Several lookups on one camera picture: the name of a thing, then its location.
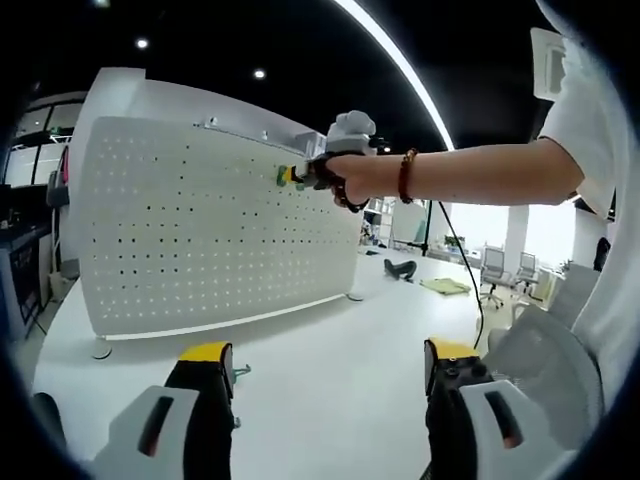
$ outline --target window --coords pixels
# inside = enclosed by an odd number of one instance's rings
[[[504,248],[507,238],[509,207],[454,203],[451,223],[460,237],[465,237],[465,248],[481,250],[485,245]]]
[[[525,251],[539,263],[557,267],[573,255],[576,209],[570,202],[562,205],[531,205]]]

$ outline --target white sleeve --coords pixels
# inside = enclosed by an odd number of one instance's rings
[[[579,47],[564,41],[565,77],[558,100],[549,110],[540,137],[550,138],[571,155],[584,174],[578,187],[583,200],[606,217],[615,189],[613,139],[603,108],[602,85]]]

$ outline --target led light strip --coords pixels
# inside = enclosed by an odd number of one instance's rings
[[[447,147],[447,150],[455,150],[451,136],[445,127],[442,117],[438,113],[435,103],[431,99],[431,95],[424,88],[424,85],[420,81],[420,78],[416,74],[415,70],[409,63],[409,61],[402,54],[400,49],[393,43],[391,37],[376,23],[376,21],[369,15],[364,9],[358,5],[354,0],[333,0],[340,5],[349,15],[351,15],[364,29],[371,35],[378,45],[380,45],[387,55],[391,57],[391,60],[395,62],[400,71],[404,74],[405,78],[409,81],[413,90],[416,92],[422,104],[429,112],[431,120],[436,125],[442,141]]]

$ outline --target yellow cloth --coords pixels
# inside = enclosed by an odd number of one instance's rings
[[[456,282],[451,278],[435,278],[433,280],[420,280],[420,285],[429,290],[434,290],[442,295],[455,295],[456,293],[469,293],[471,287],[464,283]]]

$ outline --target black object on table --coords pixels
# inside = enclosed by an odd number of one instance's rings
[[[404,277],[402,277],[403,280],[407,282],[412,282],[413,280],[411,279],[411,277],[413,277],[413,274],[416,273],[417,269],[418,269],[418,265],[413,260],[410,260],[404,263],[399,263],[397,265],[394,265],[388,259],[384,260],[385,272],[387,272],[387,274],[391,275],[396,280],[400,280],[401,275],[404,275]]]

